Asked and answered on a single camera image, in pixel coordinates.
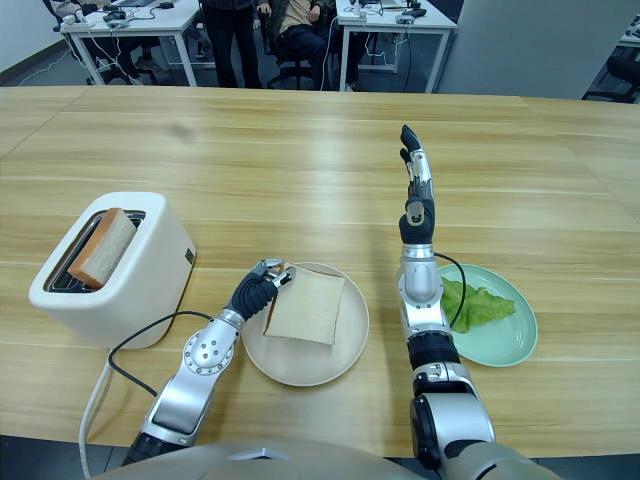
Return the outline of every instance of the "toaster slot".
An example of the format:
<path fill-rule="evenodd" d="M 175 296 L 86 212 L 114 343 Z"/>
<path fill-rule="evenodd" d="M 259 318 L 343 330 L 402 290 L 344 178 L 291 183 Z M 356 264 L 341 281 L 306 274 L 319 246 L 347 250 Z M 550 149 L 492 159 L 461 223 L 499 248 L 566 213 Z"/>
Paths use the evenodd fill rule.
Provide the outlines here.
<path fill-rule="evenodd" d="M 67 251 L 56 264 L 51 275 L 49 275 L 49 278 L 47 278 L 47 281 L 44 284 L 44 290 L 46 292 L 91 293 L 95 291 L 93 288 L 86 286 L 80 280 L 69 275 L 67 269 L 87 244 L 87 241 L 96 230 L 106 213 L 106 210 L 102 210 L 95 213 L 89 220 L 87 220 L 87 223 L 84 224 L 74 241 L 71 242 Z M 124 213 L 127 214 L 127 217 L 129 217 L 129 220 L 131 220 L 131 223 L 133 223 L 136 228 L 140 226 L 142 220 L 144 220 L 144 217 L 146 216 L 146 213 L 140 210 L 125 210 Z"/>

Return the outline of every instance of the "floor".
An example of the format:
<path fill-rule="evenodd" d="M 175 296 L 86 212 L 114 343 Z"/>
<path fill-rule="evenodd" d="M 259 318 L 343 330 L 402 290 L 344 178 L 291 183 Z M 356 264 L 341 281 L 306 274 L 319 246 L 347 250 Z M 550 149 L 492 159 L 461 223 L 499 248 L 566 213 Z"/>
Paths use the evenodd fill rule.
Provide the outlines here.
<path fill-rule="evenodd" d="M 20 437 L 0 437 L 0 480 L 83 480 L 78 446 Z M 89 469 L 99 475 L 117 468 L 126 448 L 87 445 Z M 440 477 L 426 471 L 413 458 L 392 461 L 430 480 Z M 537 463 L 565 480 L 637 480 L 640 478 L 640 454 L 602 457 L 539 458 Z"/>

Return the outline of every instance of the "plate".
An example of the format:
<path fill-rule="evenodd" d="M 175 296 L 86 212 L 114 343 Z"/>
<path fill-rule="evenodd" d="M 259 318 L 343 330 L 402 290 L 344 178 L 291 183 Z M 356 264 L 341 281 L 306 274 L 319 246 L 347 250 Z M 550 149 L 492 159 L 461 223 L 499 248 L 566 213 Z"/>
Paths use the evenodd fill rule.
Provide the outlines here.
<path fill-rule="evenodd" d="M 533 309 L 520 291 L 491 270 L 463 264 L 467 285 L 485 287 L 492 295 L 515 302 L 516 312 L 502 320 L 492 320 L 473 326 L 468 333 L 451 332 L 458 353 L 469 360 L 489 367 L 511 367 L 524 362 L 538 342 L 538 323 Z M 455 265 L 438 269 L 440 276 L 462 281 Z"/>
<path fill-rule="evenodd" d="M 335 343 L 324 345 L 263 335 L 269 305 L 246 323 L 242 342 L 253 364 L 265 375 L 286 385 L 312 387 L 339 377 L 360 357 L 369 335 L 369 310 L 358 286 L 340 270 L 321 263 L 302 262 L 297 265 L 345 278 L 336 320 Z"/>

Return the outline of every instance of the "black cable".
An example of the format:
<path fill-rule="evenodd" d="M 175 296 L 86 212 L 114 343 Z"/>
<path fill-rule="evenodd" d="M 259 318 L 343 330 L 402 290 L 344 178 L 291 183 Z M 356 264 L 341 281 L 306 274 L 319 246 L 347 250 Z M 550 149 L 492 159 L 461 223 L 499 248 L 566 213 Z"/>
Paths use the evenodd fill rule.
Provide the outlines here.
<path fill-rule="evenodd" d="M 157 10 L 160 7 L 153 7 L 151 10 L 149 10 L 149 15 L 151 15 L 150 17 L 133 17 L 131 18 L 131 20 L 155 20 L 156 18 L 156 14 L 153 13 L 154 10 Z"/>
<path fill-rule="evenodd" d="M 409 70 L 407 70 L 407 78 L 404 81 L 404 87 L 402 87 L 402 93 L 405 93 L 407 91 L 407 85 L 409 85 L 409 77 L 411 76 L 411 57 L 413 55 L 411 54 L 411 37 L 409 36 L 409 30 L 411 30 L 411 27 L 407 29 L 407 43 L 409 44 Z"/>
<path fill-rule="evenodd" d="M 156 392 L 153 388 L 151 388 L 149 385 L 144 383 L 142 380 L 139 380 L 138 378 L 136 378 L 135 376 L 133 376 L 129 372 L 127 372 L 125 369 L 123 369 L 120 366 L 118 366 L 113 357 L 115 356 L 116 353 L 118 353 L 118 350 L 120 350 L 122 347 L 124 347 L 127 343 L 129 343 L 131 340 L 136 338 L 138 335 L 141 335 L 144 332 L 146 332 L 147 330 L 149 330 L 150 328 L 155 327 L 159 323 L 162 323 L 162 322 L 165 322 L 165 321 L 167 321 L 169 319 L 175 318 L 178 315 L 195 315 L 197 317 L 202 317 L 202 318 L 206 318 L 207 320 L 211 320 L 211 316 L 210 315 L 207 315 L 207 314 L 201 313 L 201 312 L 194 312 L 194 311 L 191 311 L 191 310 L 183 310 L 181 312 L 172 313 L 171 315 L 167 315 L 166 317 L 162 317 L 160 320 L 156 320 L 155 322 L 150 323 L 146 327 L 138 330 L 133 335 L 127 337 L 125 340 L 120 342 L 113 350 L 111 350 L 111 353 L 109 354 L 109 365 L 111 366 L 111 368 L 113 368 L 116 372 L 118 372 L 123 377 L 128 378 L 129 380 L 131 380 L 133 383 L 135 383 L 139 387 L 144 388 L 147 392 L 149 392 L 154 397 L 158 396 L 158 392 Z"/>
<path fill-rule="evenodd" d="M 453 320 L 449 324 L 449 328 L 453 328 L 453 325 L 456 323 L 456 320 L 458 320 L 458 316 L 460 315 L 460 311 L 462 310 L 462 305 L 464 305 L 464 297 L 467 293 L 467 279 L 464 276 L 464 270 L 462 269 L 462 266 L 455 259 L 438 252 L 436 252 L 434 255 L 436 257 L 444 258 L 445 260 L 448 260 L 451 263 L 453 263 L 456 267 L 458 267 L 458 270 L 460 270 L 460 275 L 462 276 L 462 296 L 460 297 L 460 305 L 458 305 L 458 310 L 456 311 L 456 314 L 453 316 Z"/>

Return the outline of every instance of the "white desk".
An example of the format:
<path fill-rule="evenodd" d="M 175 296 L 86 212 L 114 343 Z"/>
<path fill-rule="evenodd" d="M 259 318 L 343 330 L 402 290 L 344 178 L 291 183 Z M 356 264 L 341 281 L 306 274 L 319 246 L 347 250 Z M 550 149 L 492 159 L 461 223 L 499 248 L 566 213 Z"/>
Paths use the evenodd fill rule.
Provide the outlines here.
<path fill-rule="evenodd" d="M 620 41 L 618 42 L 619 47 L 631 47 L 631 48 L 640 48 L 640 38 L 631 36 L 631 35 L 623 35 Z"/>
<path fill-rule="evenodd" d="M 127 12 L 134 12 L 135 16 L 141 18 L 148 18 L 151 16 L 150 10 L 157 6 L 160 0 L 153 2 L 146 7 L 132 8 L 124 7 Z M 178 47 L 180 54 L 180 61 L 182 67 L 187 75 L 189 86 L 197 87 L 196 77 L 193 74 L 193 68 L 191 67 L 191 60 L 189 59 L 189 53 L 187 52 L 187 46 L 182 38 L 182 33 L 185 29 L 191 25 L 193 18 L 196 16 L 200 9 L 198 0 L 177 0 L 174 8 L 168 10 L 155 9 L 153 14 L 155 19 L 153 20 L 130 20 L 129 26 L 126 28 L 109 28 L 104 21 L 103 17 L 105 12 L 94 12 L 87 15 L 87 21 L 89 24 L 95 22 L 92 27 L 87 27 L 84 24 L 76 23 L 72 26 L 62 24 L 60 27 L 60 33 L 68 34 L 78 48 L 84 64 L 89 69 L 91 77 L 96 85 L 104 85 L 102 77 L 98 73 L 95 64 L 91 60 L 91 56 L 87 51 L 87 48 L 82 41 L 83 38 L 98 38 L 98 37 L 173 37 Z"/>
<path fill-rule="evenodd" d="M 368 14 L 366 21 L 353 12 L 353 6 L 349 0 L 336 0 L 336 9 L 338 14 L 338 24 L 343 30 L 342 41 L 342 65 L 340 66 L 340 91 L 344 92 L 347 79 L 347 56 L 349 54 L 349 34 L 351 32 L 385 32 L 385 33 L 409 33 L 421 35 L 439 35 L 440 44 L 436 52 L 431 73 L 427 79 L 427 88 L 425 92 L 433 92 L 436 81 L 444 64 L 447 44 L 451 33 L 456 29 L 456 24 L 449 20 L 440 10 L 431 5 L 429 2 L 421 1 L 421 8 L 427 10 L 427 14 L 417 18 L 410 27 L 407 25 L 398 25 L 396 17 L 402 13 L 402 10 L 385 10 L 382 15 Z"/>

